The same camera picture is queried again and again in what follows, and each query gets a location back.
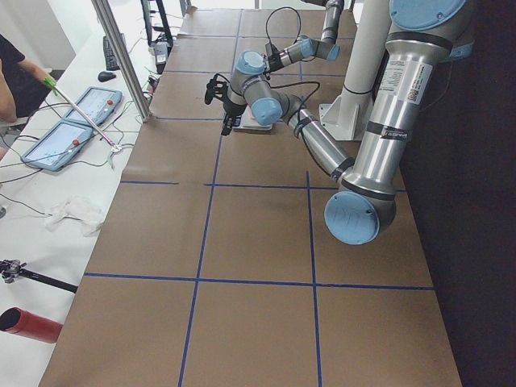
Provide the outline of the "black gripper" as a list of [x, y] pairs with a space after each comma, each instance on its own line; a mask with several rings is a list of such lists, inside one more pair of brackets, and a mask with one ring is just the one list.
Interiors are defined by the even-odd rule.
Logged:
[[276, 72], [282, 68], [280, 52], [274, 44], [265, 45], [266, 73]]
[[234, 127], [239, 126], [239, 117], [244, 113], [247, 103], [233, 102], [229, 97], [223, 101], [223, 109], [226, 116], [223, 119], [221, 135], [229, 135]]

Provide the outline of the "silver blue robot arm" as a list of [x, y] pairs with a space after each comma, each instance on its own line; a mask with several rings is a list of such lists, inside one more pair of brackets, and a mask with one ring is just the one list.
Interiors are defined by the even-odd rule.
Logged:
[[[302, 19], [294, 8], [283, 6], [275, 9], [265, 22], [265, 33], [268, 42], [265, 45], [266, 70], [264, 74], [274, 73], [300, 61], [310, 61], [314, 58], [336, 61], [338, 58], [340, 47], [336, 41], [338, 39], [339, 20], [344, 10], [345, 1], [306, 1], [306, 3], [325, 8], [321, 38], [317, 40], [301, 35]], [[283, 9], [290, 9], [296, 13], [298, 34], [290, 46], [279, 50], [272, 42], [268, 31], [268, 22], [274, 13]]]
[[472, 51], [474, 1], [367, 1], [352, 47], [342, 93], [313, 115], [304, 99], [276, 91], [270, 73], [310, 58], [333, 61], [339, 19], [345, 4], [325, 1], [319, 39], [297, 39], [278, 50], [242, 52], [231, 78], [215, 75], [205, 101], [218, 99], [228, 135], [250, 111], [269, 127], [283, 122], [333, 181], [338, 193], [328, 201], [324, 218], [338, 240], [369, 243], [396, 214], [393, 178], [412, 136], [435, 66], [464, 58]]

